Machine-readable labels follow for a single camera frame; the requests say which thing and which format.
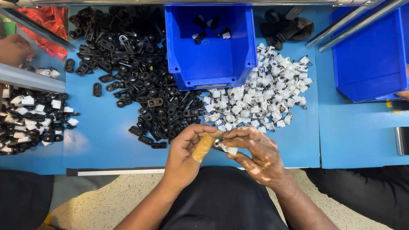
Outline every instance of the terrazzo floor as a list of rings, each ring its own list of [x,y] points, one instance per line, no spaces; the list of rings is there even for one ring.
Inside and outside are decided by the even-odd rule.
[[[290,169],[302,190],[341,230],[390,230],[318,192],[306,174]],[[163,174],[121,175],[107,186],[73,198],[52,213],[52,224],[67,230],[113,229],[159,183]],[[283,214],[274,192],[271,199]]]

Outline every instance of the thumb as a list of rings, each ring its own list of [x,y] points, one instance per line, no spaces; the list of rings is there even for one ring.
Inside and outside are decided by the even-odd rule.
[[[242,165],[246,171],[258,168],[258,165],[246,154],[237,152],[236,155],[226,154],[226,157],[229,159],[235,160],[237,163]]]

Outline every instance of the orange plastic bag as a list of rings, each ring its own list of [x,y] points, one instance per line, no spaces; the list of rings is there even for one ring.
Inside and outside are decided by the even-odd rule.
[[[65,13],[68,8],[66,7],[41,7],[38,9],[18,9],[20,12],[31,18],[38,24],[49,29],[51,32],[60,36],[61,38],[68,40],[67,32],[65,30]],[[26,34],[30,39],[36,40],[37,45],[45,50],[52,57],[59,57],[61,61],[67,56],[67,50],[59,45],[56,45],[42,36],[34,33],[33,31],[18,24],[18,27]]]

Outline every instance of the blue storage bin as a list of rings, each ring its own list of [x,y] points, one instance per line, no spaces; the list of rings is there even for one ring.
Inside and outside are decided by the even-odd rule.
[[[348,10],[334,11],[331,22]],[[393,93],[409,89],[408,25],[406,4],[333,47],[337,89],[353,102],[394,99]]]
[[[193,19],[204,21],[220,16],[217,29],[200,28]],[[257,66],[252,5],[183,4],[165,5],[169,73],[179,90],[241,86]],[[216,35],[225,27],[230,39]],[[197,45],[192,35],[206,32]]]

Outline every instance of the blue table surface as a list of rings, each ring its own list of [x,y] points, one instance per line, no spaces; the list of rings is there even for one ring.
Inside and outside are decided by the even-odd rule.
[[[265,43],[259,24],[264,12],[272,7],[253,7],[256,43]],[[288,7],[274,7],[285,12]],[[71,7],[70,15],[82,7]],[[311,36],[329,25],[333,7],[307,7],[299,15],[315,23]],[[82,40],[71,41],[77,47]],[[285,57],[298,60],[308,55],[314,65],[308,76],[318,81],[303,96],[308,110],[297,106],[291,125],[268,132],[280,149],[285,167],[319,167],[320,138],[323,168],[377,167],[408,164],[409,156],[399,156],[395,145],[393,127],[408,126],[408,112],[395,114],[384,102],[354,104],[335,89],[334,63],[331,51],[319,53],[316,48],[307,50],[305,42],[288,41],[280,51]],[[79,60],[76,53],[69,58]],[[81,115],[74,130],[64,132],[63,143],[38,146],[15,156],[0,157],[1,169],[31,171],[38,174],[64,174],[66,168],[134,168],[163,167],[167,149],[154,150],[142,144],[128,129],[137,122],[139,104],[116,107],[112,92],[103,90],[102,96],[92,96],[92,85],[105,74],[97,70],[93,75],[79,77],[67,73],[67,103]],[[223,153],[211,151],[202,163],[205,165],[231,165]]]

